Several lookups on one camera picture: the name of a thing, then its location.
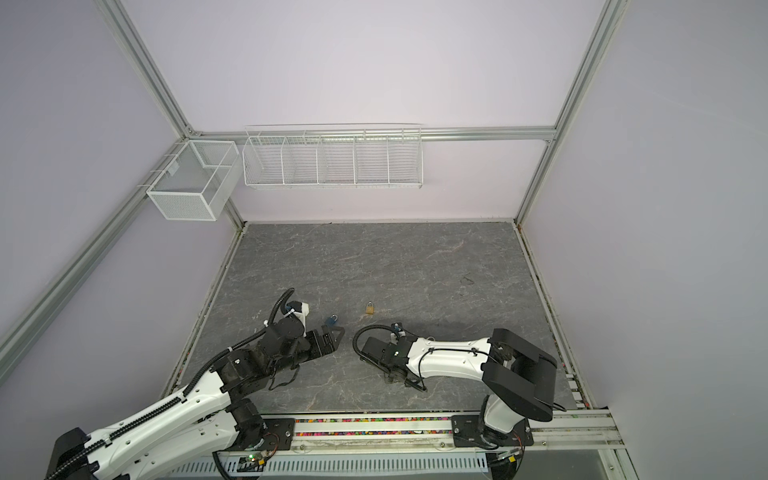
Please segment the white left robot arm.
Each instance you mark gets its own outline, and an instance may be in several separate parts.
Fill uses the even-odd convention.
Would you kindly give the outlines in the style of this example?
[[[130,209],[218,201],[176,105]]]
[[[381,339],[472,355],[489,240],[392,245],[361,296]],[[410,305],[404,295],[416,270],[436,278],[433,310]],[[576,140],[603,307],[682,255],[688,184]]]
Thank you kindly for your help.
[[[197,457],[261,449],[271,437],[251,394],[275,389],[278,373],[334,353],[336,325],[307,329],[294,309],[211,357],[181,387],[110,426],[74,428],[55,442],[48,479],[156,479]]]

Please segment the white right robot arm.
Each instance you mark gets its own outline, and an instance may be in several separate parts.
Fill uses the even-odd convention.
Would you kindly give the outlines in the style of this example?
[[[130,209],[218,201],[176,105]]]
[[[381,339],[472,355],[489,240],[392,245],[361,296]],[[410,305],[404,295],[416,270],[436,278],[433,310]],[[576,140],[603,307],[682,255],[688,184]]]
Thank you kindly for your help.
[[[554,400],[558,362],[510,330],[489,337],[437,341],[398,323],[370,325],[352,339],[358,357],[389,381],[425,392],[432,377],[483,384],[488,394],[476,415],[451,417],[454,445],[494,450],[533,444],[530,423],[550,422],[561,407]]]

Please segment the small white mesh basket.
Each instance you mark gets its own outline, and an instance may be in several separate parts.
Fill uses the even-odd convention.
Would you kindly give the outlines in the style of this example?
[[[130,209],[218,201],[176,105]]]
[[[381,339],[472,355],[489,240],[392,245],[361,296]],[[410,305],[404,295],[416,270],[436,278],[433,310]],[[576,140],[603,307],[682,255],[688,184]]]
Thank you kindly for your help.
[[[243,174],[233,141],[188,140],[147,193],[171,221],[216,221]]]

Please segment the aluminium horizontal back bar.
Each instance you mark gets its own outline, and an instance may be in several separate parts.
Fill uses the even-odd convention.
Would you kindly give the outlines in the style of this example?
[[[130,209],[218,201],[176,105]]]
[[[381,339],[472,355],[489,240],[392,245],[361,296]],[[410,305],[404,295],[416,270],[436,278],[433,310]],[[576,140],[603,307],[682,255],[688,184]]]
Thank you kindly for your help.
[[[225,132],[196,132],[192,139],[245,141],[249,137],[297,137],[336,139],[342,137],[403,137],[418,135],[423,142],[441,141],[512,141],[550,142],[558,133],[553,126],[436,127],[419,124],[340,124],[340,125],[265,125],[246,126]]]

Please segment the aluminium left side bar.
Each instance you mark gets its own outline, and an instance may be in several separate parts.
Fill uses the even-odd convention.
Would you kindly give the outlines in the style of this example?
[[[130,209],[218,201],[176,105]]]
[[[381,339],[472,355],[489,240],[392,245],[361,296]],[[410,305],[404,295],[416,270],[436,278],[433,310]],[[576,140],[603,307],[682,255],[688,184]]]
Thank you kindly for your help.
[[[14,324],[1,335],[1,381],[3,383],[13,374],[64,307],[135,221],[149,201],[149,187],[181,149],[184,142],[185,139],[180,138],[168,148],[112,216],[54,276]]]

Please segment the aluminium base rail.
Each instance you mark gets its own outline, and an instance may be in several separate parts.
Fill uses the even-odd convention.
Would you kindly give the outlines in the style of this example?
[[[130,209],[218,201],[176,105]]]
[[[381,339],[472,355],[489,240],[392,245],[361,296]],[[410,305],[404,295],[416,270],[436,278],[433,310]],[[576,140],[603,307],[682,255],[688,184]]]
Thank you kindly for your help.
[[[476,412],[270,416],[258,447],[223,449],[210,419],[168,447],[129,461],[122,479],[395,479],[477,474],[521,479],[543,453],[588,452],[599,474],[634,479],[607,410],[558,412],[550,422],[523,420],[509,433],[480,425]]]

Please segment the aluminium frame corner post left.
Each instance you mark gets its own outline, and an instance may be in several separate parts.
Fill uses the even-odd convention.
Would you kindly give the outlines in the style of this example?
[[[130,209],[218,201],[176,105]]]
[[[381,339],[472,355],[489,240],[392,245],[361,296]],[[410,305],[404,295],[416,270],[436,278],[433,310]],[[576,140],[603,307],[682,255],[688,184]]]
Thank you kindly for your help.
[[[167,85],[146,45],[140,38],[137,28],[129,18],[123,3],[120,1],[97,1],[95,6],[126,55],[129,64],[138,74],[139,79],[149,91],[161,113],[170,123],[173,132],[177,135],[177,140],[180,138],[184,138],[185,142],[188,140],[201,140],[190,137],[191,134],[195,134],[197,131],[187,120],[180,104],[171,93],[170,87]],[[240,232],[244,229],[245,221],[230,198],[219,218],[221,216],[228,217],[236,231]]]

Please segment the aluminium frame corner post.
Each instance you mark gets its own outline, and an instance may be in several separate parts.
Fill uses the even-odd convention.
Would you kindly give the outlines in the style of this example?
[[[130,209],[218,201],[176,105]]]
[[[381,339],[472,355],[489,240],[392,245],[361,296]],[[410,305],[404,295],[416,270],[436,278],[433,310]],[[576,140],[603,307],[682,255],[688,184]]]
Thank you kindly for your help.
[[[146,45],[140,38],[137,28],[129,18],[123,3],[120,1],[97,1],[95,6],[126,55],[129,64],[138,74],[139,79],[149,91],[161,113],[170,123],[173,132],[177,135],[177,140],[180,138],[184,138],[185,142],[188,140],[201,140],[190,137],[191,134],[195,134],[197,131],[187,120],[180,104],[171,93],[170,87],[167,85]],[[244,229],[245,221],[230,198],[219,218],[221,216],[228,217],[236,231],[240,232]]]
[[[557,154],[560,144],[565,139],[569,128],[577,116],[578,109],[599,69],[609,43],[612,40],[628,5],[629,1],[627,0],[610,0],[604,2],[598,22],[588,43],[587,50],[554,125],[554,135],[551,140],[546,141],[546,147],[543,150],[542,157],[534,171],[534,175],[515,217],[515,224],[519,228],[522,227],[532,210],[533,203],[538,191],[543,185],[547,171]]]

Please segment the aluminium frame corner post right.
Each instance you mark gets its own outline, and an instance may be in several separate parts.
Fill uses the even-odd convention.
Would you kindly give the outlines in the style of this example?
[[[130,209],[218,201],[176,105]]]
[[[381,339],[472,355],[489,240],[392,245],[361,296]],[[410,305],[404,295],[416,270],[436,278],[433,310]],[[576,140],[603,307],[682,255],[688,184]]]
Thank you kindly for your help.
[[[629,1],[627,0],[610,0],[604,2],[598,22],[588,43],[587,50],[554,125],[554,135],[551,140],[546,141],[546,147],[543,150],[542,157],[534,171],[534,175],[515,217],[515,224],[519,228],[522,227],[532,210],[533,203],[538,191],[543,185],[547,171],[557,154],[560,144],[565,139],[569,128],[577,116],[578,109],[599,69],[609,43],[612,40],[628,5]]]

